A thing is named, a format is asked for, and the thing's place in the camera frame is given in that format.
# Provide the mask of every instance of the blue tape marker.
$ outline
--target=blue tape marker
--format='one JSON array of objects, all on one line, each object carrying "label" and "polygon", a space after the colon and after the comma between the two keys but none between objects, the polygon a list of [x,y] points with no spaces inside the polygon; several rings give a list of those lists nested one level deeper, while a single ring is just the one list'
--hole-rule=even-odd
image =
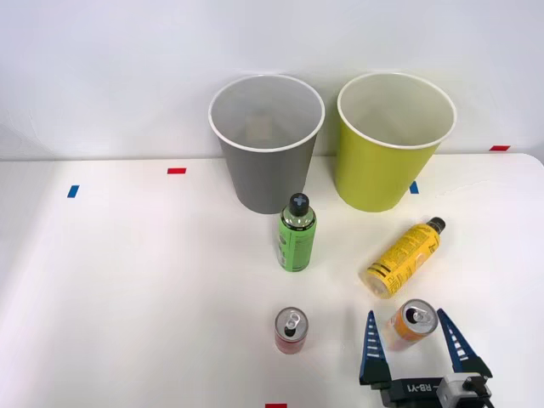
[{"label": "blue tape marker", "polygon": [[417,188],[417,183],[415,181],[410,185],[410,192],[412,194],[419,194],[419,189]]},{"label": "blue tape marker", "polygon": [[68,198],[75,198],[78,190],[79,185],[72,185],[70,191],[68,191]]}]

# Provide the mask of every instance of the can lid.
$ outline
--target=can lid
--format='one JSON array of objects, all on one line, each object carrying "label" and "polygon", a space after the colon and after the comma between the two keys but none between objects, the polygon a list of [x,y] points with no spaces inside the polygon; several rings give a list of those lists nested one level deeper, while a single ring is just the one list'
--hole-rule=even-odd
[{"label": "can lid", "polygon": [[308,333],[308,318],[301,309],[285,308],[275,318],[275,332],[282,340],[296,343]]},{"label": "can lid", "polygon": [[303,193],[293,194],[289,200],[289,213],[302,217],[308,213],[309,198]]},{"label": "can lid", "polygon": [[440,217],[432,217],[427,225],[440,234],[445,228],[445,221]]},{"label": "can lid", "polygon": [[412,299],[402,307],[402,320],[415,333],[429,334],[439,324],[433,306],[421,299]]}]

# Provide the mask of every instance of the pull tab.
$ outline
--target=pull tab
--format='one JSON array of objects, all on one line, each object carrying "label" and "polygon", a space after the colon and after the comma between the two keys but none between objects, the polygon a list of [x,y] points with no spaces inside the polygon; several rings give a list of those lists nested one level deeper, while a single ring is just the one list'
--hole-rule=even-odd
[{"label": "pull tab", "polygon": [[295,332],[297,331],[297,326],[299,322],[300,322],[300,316],[298,315],[298,313],[291,312],[284,329],[286,336],[288,337],[294,336]]},{"label": "pull tab", "polygon": [[411,318],[417,323],[430,323],[433,319],[427,310],[411,307]]}]

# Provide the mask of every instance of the cup rim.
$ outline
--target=cup rim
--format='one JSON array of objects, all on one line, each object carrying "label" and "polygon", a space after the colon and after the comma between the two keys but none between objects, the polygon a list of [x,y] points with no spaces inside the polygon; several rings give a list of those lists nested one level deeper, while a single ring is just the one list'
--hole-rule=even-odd
[{"label": "cup rim", "polygon": [[[435,91],[437,91],[439,94],[441,94],[445,99],[446,101],[449,103],[450,105],[450,108],[453,112],[453,120],[451,121],[451,126],[450,126],[450,129],[445,133],[444,136],[442,136],[441,138],[439,139],[436,139],[435,141],[433,142],[429,142],[429,143],[426,143],[426,144],[417,144],[417,145],[414,145],[414,146],[403,146],[401,144],[390,144],[390,143],[386,143],[386,142],[382,142],[381,140],[377,140],[377,139],[374,139],[374,138],[371,138],[370,136],[367,136],[366,134],[362,133],[360,130],[358,130],[357,128],[355,128],[355,126],[353,126],[349,121],[348,119],[346,118],[346,116],[343,114],[343,111],[342,111],[342,106],[341,106],[341,101],[342,101],[342,96],[343,96],[343,93],[346,89],[349,88],[349,86],[351,86],[354,82],[358,82],[362,79],[366,79],[367,77],[376,77],[376,76],[392,76],[392,75],[396,75],[396,76],[400,76],[400,77],[408,77],[410,79],[414,79],[416,81],[419,81],[419,82],[423,82],[424,84],[428,85],[429,87],[433,88]],[[434,85],[432,82],[424,79],[424,78],[421,78],[419,76],[415,76],[415,75],[412,75],[412,74],[406,74],[404,72],[370,72],[370,73],[366,73],[366,74],[363,74],[363,75],[359,75],[355,78],[353,78],[352,80],[348,81],[343,87],[342,87],[342,90],[340,91],[340,93],[338,94],[338,98],[337,98],[337,108],[338,108],[338,113],[340,115],[340,117],[342,118],[342,121],[346,124],[346,126],[348,126],[348,128],[350,128],[354,133],[358,134],[361,138],[363,139],[366,139],[368,140],[369,142],[372,142],[376,145],[381,145],[381,146],[384,146],[384,147],[388,147],[388,148],[391,148],[391,149],[401,149],[401,150],[420,150],[420,149],[425,149],[427,147],[431,147],[431,146],[435,146],[435,145],[438,145],[440,144],[442,141],[444,141],[448,136],[450,136],[451,134],[451,131],[453,130],[453,128],[455,127],[456,123],[457,123],[457,108],[455,106],[455,104],[453,103],[453,101],[451,100],[450,96],[448,96],[448,94],[442,89],[442,88],[439,88],[438,86]]]},{"label": "cup rim", "polygon": [[[255,148],[255,147],[244,146],[243,144],[238,144],[236,142],[233,142],[229,138],[223,136],[221,134],[221,132],[219,132],[219,130],[216,128],[215,124],[213,123],[213,119],[212,119],[212,108],[213,108],[213,105],[215,104],[215,101],[219,97],[219,95],[223,91],[225,91],[227,88],[230,88],[230,87],[236,85],[238,82],[243,82],[243,81],[247,81],[249,79],[258,78],[258,77],[275,77],[275,78],[282,78],[282,79],[287,79],[287,80],[290,80],[290,81],[294,81],[294,82],[297,82],[297,83],[305,86],[307,89],[310,90],[310,92],[312,94],[314,94],[314,96],[317,98],[317,100],[320,103],[321,118],[320,118],[319,123],[315,127],[315,129],[312,130],[312,132],[310,132],[310,134],[308,136],[306,136],[303,139],[300,139],[298,142],[288,144],[287,146],[275,147],[274,149],[258,149],[258,148]],[[225,143],[235,147],[236,149],[251,151],[251,152],[254,152],[254,153],[275,153],[275,152],[278,152],[278,151],[293,149],[295,147],[303,145],[308,140],[312,139],[319,132],[319,130],[321,129],[321,126],[323,126],[323,121],[325,120],[325,104],[323,103],[323,99],[317,93],[317,91],[315,89],[313,89],[312,87],[310,87],[306,82],[301,81],[300,79],[293,78],[292,76],[288,76],[288,75],[281,75],[281,74],[257,74],[257,75],[250,75],[250,76],[244,76],[242,78],[238,78],[238,79],[236,79],[236,80],[234,80],[232,82],[227,83],[224,87],[219,89],[217,91],[217,93],[213,96],[212,102],[210,102],[210,106],[209,106],[208,111],[207,111],[207,118],[208,118],[208,121],[210,122],[210,126],[212,127],[212,130],[215,132],[215,134],[220,139],[222,139]]]}]

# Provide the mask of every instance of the paper cup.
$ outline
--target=paper cup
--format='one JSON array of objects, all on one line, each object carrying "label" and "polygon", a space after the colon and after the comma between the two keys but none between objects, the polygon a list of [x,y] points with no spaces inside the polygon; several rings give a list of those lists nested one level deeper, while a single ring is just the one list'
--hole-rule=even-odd
[{"label": "paper cup", "polygon": [[407,74],[359,76],[342,88],[337,105],[337,191],[367,212],[394,207],[456,123],[448,95]]},{"label": "paper cup", "polygon": [[325,119],[323,100],[312,87],[282,75],[242,78],[215,95],[208,117],[243,205],[279,213],[303,191]]}]

